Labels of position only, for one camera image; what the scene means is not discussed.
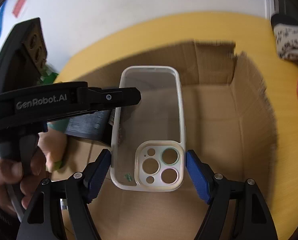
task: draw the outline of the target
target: white floor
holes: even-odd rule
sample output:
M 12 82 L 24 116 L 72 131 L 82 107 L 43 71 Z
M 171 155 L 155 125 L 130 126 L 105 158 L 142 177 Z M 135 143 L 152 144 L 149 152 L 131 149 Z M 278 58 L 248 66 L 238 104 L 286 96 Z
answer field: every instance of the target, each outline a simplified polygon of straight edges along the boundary
M 231 11 L 270 19 L 273 0 L 27 0 L 19 18 L 7 0 L 0 49 L 17 22 L 40 17 L 48 62 L 61 71 L 71 56 L 128 26 L 191 11 Z

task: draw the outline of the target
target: blue textured pad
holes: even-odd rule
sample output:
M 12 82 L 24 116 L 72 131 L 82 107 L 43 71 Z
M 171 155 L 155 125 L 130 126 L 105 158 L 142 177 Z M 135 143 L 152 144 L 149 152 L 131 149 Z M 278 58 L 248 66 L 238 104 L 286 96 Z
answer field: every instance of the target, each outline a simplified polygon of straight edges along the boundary
M 98 196 L 102 183 L 104 182 L 108 169 L 110 167 L 110 162 L 111 162 L 110 151 L 107 149 L 104 149 L 104 150 L 105 150 L 105 156 L 103 157 L 95 173 L 89 180 L 89 184 L 88 184 L 89 192 L 87 194 L 87 200 L 89 201 L 89 203 L 91 203 L 91 201 Z
M 199 198 L 209 204 L 211 201 L 209 184 L 189 151 L 186 152 L 186 168 Z

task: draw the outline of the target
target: human hand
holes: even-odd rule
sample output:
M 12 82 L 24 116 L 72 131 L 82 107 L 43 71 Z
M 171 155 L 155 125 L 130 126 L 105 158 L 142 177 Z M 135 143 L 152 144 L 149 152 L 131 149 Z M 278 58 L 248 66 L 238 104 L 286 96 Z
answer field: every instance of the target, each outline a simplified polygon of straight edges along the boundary
M 6 184 L 20 182 L 20 189 L 25 195 L 21 203 L 26 209 L 40 181 L 46 177 L 46 158 L 39 147 L 31 159 L 30 167 L 32 174 L 23 178 L 20 162 L 0 158 L 0 208 L 12 216 L 17 214 L 8 196 Z

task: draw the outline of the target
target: yellow table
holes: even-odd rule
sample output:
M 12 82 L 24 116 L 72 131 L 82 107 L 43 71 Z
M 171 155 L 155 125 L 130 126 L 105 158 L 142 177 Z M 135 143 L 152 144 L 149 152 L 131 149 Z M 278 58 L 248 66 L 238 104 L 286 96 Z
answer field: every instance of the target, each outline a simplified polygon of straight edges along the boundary
M 279 239 L 288 239 L 298 226 L 298 66 L 278 59 L 268 20 L 227 12 L 158 18 L 112 34 L 77 53 L 57 81 L 72 81 L 122 57 L 188 39 L 235 41 L 236 52 L 246 51 L 262 72 L 278 128 L 270 210 Z

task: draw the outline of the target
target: open cardboard box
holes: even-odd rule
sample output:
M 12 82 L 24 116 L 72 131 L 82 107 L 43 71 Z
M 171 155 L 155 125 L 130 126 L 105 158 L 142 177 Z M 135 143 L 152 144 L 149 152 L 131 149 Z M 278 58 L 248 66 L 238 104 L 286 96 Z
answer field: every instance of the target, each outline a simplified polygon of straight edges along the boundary
M 214 172 L 231 180 L 253 178 L 270 207 L 277 144 L 273 110 L 260 72 L 234 43 L 186 41 L 140 53 L 95 69 L 79 81 L 89 86 L 119 85 L 131 65 L 166 65 L 180 75 L 185 111 L 186 149 L 193 149 Z M 53 179 L 82 171 L 102 150 L 98 142 L 70 139 L 66 166 Z M 172 192 L 137 192 L 117 188 L 109 173 L 89 210 L 102 239 L 194 239 L 208 206 L 199 199 L 186 173 Z M 221 238 L 230 231 L 230 203 Z M 67 211 L 65 227 L 73 233 Z

